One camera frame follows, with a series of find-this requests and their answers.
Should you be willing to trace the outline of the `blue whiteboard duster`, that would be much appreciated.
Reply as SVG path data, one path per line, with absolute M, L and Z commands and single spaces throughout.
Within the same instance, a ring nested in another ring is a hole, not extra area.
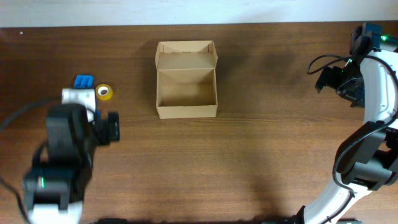
M 77 75 L 73 84 L 74 89 L 90 89 L 93 87 L 92 75 Z

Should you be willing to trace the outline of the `cardboard box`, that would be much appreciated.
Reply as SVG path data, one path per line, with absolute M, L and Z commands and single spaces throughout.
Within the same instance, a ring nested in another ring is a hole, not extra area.
M 212 40 L 159 42 L 155 54 L 159 118 L 216 117 L 217 61 Z

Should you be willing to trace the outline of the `blue whiteboard marker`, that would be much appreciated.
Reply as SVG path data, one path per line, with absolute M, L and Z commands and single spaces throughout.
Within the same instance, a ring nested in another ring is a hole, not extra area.
M 96 110 L 94 113 L 94 120 L 100 119 L 100 117 L 101 117 L 100 111 Z

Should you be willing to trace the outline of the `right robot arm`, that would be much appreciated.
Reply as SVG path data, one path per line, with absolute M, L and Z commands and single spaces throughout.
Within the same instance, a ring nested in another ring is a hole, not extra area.
M 320 196 L 292 217 L 266 223 L 343 223 L 358 200 L 397 182 L 397 37 L 365 22 L 351 33 L 349 56 L 332 57 L 307 74 L 320 74 L 317 91 L 327 86 L 364 108 L 363 125 L 339 146 Z

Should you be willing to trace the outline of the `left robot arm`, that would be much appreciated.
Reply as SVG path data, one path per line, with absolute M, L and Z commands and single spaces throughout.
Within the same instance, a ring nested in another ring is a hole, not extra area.
M 36 150 L 23 178 L 24 206 L 30 223 L 78 223 L 96 147 L 120 139 L 119 115 L 106 119 L 77 103 L 56 105 L 45 118 L 47 140 Z

